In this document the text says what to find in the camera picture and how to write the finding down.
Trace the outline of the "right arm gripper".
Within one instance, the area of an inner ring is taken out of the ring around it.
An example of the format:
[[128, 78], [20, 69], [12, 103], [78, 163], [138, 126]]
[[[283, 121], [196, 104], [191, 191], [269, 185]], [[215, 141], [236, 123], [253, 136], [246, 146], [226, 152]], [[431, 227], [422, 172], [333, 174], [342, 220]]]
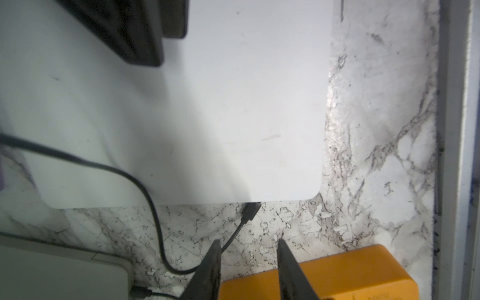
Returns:
[[188, 32], [188, 0], [67, 0], [58, 2], [122, 60], [160, 67], [163, 39], [183, 39]]

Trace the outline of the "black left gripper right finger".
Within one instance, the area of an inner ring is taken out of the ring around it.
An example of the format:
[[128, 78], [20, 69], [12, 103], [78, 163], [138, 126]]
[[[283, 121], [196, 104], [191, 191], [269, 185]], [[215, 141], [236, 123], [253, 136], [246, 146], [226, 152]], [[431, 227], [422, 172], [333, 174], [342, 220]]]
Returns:
[[278, 241], [277, 270], [282, 300], [319, 300], [283, 239]]

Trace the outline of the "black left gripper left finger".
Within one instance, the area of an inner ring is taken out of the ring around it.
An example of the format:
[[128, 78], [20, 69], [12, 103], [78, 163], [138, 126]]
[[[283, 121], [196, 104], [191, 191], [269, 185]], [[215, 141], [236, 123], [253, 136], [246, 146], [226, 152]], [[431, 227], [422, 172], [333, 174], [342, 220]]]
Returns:
[[221, 242], [215, 240], [197, 267], [180, 300], [217, 300], [221, 281]]

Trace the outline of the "silver laptop front right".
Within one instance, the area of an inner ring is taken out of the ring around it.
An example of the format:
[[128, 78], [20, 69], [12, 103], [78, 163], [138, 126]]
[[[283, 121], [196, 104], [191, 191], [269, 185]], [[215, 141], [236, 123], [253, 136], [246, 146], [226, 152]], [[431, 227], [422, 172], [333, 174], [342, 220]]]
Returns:
[[332, 1], [192, 1], [146, 67], [55, 1], [2, 1], [1, 127], [123, 170], [158, 205], [309, 200], [332, 17]]

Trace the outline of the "silver laptop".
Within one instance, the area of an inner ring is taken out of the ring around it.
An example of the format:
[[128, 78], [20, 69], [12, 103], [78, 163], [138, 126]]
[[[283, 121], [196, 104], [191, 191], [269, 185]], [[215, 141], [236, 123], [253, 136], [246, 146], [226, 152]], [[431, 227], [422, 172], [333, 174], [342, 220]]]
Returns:
[[123, 257], [1, 235], [3, 300], [128, 300], [133, 281]]
[[1, 127], [123, 170], [158, 205], [309, 200], [332, 17], [332, 1], [192, 1], [146, 67], [55, 1], [2, 1]]

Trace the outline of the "silver laptop front left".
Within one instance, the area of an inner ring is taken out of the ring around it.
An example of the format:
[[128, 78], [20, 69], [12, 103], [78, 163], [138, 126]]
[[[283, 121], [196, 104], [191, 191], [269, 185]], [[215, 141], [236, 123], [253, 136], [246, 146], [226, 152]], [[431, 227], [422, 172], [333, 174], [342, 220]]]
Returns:
[[133, 281], [123, 257], [1, 235], [3, 300], [128, 300]]

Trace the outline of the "orange power strip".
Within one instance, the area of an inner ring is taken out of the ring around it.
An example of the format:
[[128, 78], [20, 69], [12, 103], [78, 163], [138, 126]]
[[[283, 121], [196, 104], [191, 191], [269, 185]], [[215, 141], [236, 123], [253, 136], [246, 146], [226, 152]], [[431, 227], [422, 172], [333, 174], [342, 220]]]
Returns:
[[[356, 249], [300, 263], [322, 300], [417, 300], [419, 287], [383, 245]], [[222, 283], [221, 300], [278, 300], [277, 269]]]

